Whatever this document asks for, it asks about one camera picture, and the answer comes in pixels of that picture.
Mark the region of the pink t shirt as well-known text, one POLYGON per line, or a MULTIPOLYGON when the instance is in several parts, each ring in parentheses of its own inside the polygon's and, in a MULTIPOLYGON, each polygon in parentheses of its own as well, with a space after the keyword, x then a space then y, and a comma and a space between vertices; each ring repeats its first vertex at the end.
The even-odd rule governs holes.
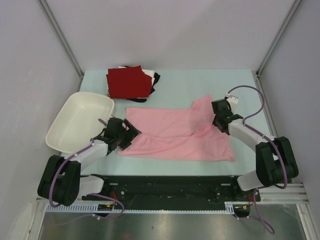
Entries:
POLYGON ((206 95, 186 109, 128 107, 126 119, 141 134, 119 150, 124 157, 184 161, 228 161, 236 156, 226 133, 213 125, 213 98, 206 95))

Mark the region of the white plastic bin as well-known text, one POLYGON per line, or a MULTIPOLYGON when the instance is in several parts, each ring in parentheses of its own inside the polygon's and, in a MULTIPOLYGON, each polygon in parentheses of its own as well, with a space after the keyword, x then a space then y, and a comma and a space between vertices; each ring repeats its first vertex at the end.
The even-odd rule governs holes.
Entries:
POLYGON ((72 94, 53 121, 45 143, 62 153, 71 154, 90 143, 105 127, 113 114, 114 101, 102 94, 76 92, 72 94))

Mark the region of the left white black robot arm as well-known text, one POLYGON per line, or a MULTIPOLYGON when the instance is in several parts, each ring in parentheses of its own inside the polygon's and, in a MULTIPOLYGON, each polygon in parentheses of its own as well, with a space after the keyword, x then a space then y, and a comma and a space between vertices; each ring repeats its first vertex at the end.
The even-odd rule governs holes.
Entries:
POLYGON ((76 199, 92 194, 100 200, 110 196, 111 188, 105 184, 102 176, 82 176, 81 173, 114 150, 127 149, 142 132, 127 119, 112 117, 107 122, 102 119, 99 121, 104 124, 104 128, 90 139, 86 147, 65 157, 52 155, 48 159, 37 194, 49 200, 51 207, 68 207, 76 199))

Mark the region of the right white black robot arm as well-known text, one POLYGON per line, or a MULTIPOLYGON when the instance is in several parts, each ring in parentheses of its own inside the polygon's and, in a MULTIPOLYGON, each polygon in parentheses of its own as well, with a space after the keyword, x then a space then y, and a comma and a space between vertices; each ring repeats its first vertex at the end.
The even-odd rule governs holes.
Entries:
POLYGON ((211 103, 214 119, 212 124, 222 133, 232 136, 255 153, 255 170, 237 177, 230 188, 231 196, 242 201, 253 189, 286 188, 289 180, 299 175, 296 158, 287 137, 274 137, 261 133, 243 121, 232 111, 228 98, 211 103))

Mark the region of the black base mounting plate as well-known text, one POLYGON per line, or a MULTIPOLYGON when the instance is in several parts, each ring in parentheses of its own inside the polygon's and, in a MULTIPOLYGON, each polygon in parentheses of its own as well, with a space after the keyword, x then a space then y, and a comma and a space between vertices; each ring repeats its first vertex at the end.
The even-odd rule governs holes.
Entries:
POLYGON ((242 191, 235 176, 104 175, 100 195, 116 197, 126 210, 215 211, 226 202, 260 201, 259 193, 242 191))

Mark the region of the folded red t shirt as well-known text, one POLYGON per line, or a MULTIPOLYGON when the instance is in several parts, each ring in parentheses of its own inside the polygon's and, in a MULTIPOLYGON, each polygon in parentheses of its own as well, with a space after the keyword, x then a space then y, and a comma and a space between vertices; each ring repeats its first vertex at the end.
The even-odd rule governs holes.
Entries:
POLYGON ((106 79, 111 99, 148 98, 152 90, 152 77, 141 66, 109 68, 106 79))

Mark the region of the right aluminium side rail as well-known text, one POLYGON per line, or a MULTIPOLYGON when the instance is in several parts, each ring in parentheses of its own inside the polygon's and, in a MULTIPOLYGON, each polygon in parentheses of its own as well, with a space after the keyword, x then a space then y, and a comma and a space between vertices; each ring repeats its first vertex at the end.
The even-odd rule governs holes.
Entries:
MULTIPOLYGON (((275 125, 274 116, 272 114, 269 101, 266 97, 266 92, 264 90, 261 76, 256 72, 252 71, 252 76, 255 82, 256 87, 262 92, 265 105, 264 105, 264 116, 267 122, 267 126, 271 135, 279 137, 280 134, 275 125)), ((306 194, 306 190, 302 183, 295 183, 293 178, 288 180, 288 185, 286 189, 280 189, 275 186, 261 189, 259 191, 261 204, 308 204, 309 199, 306 194)))

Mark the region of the right aluminium frame post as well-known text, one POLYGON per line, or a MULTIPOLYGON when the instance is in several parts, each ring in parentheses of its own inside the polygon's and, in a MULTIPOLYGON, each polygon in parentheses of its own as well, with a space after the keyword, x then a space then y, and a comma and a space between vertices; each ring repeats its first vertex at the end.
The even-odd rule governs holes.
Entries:
POLYGON ((273 38, 271 45, 269 46, 266 54, 264 55, 261 63, 259 64, 257 70, 255 71, 255 75, 259 78, 263 73, 265 67, 268 62, 271 60, 273 54, 275 53, 278 45, 280 44, 282 38, 284 37, 287 29, 289 28, 291 22, 299 11, 300 7, 304 3, 304 0, 294 0, 292 5, 290 6, 287 14, 285 15, 284 20, 282 21, 279 29, 276 32, 275 37, 273 38))

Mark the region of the aluminium frame post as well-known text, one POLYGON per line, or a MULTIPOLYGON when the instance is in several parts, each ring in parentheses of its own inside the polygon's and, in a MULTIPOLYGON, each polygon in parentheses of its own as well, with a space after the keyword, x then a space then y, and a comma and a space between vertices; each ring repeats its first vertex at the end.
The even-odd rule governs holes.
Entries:
POLYGON ((292 5, 290 6, 287 14, 285 15, 284 20, 282 21, 279 29, 276 32, 275 37, 273 38, 271 45, 269 46, 266 54, 264 55, 261 63, 259 64, 257 70, 255 71, 255 75, 259 78, 263 73, 265 67, 268 62, 271 60, 273 54, 275 53, 278 45, 280 44, 282 38, 284 37, 287 29, 289 28, 291 22, 299 11, 300 7, 304 3, 304 0, 294 0, 292 5))
POLYGON ((62 49, 64 50, 65 54, 67 55, 68 59, 70 60, 74 70, 76 71, 77 75, 80 79, 83 79, 84 72, 82 71, 80 64, 78 63, 72 48, 70 47, 67 38, 65 37, 53 11, 51 10, 48 2, 46 0, 37 0, 41 10, 43 11, 45 17, 49 25, 51 26, 55 36, 57 37, 62 49))

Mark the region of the left aluminium frame post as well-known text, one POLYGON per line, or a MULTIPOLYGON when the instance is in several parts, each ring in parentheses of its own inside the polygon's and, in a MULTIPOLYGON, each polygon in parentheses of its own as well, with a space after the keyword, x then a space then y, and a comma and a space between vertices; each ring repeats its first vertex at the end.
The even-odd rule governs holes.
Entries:
POLYGON ((57 37, 62 49, 64 50, 65 54, 67 55, 68 59, 70 60, 74 70, 76 71, 77 75, 80 79, 83 79, 84 72, 82 71, 80 64, 78 63, 72 48, 70 47, 67 38, 65 37, 53 11, 51 10, 48 2, 46 0, 37 0, 41 10, 43 11, 45 17, 49 25, 51 26, 55 36, 57 37))

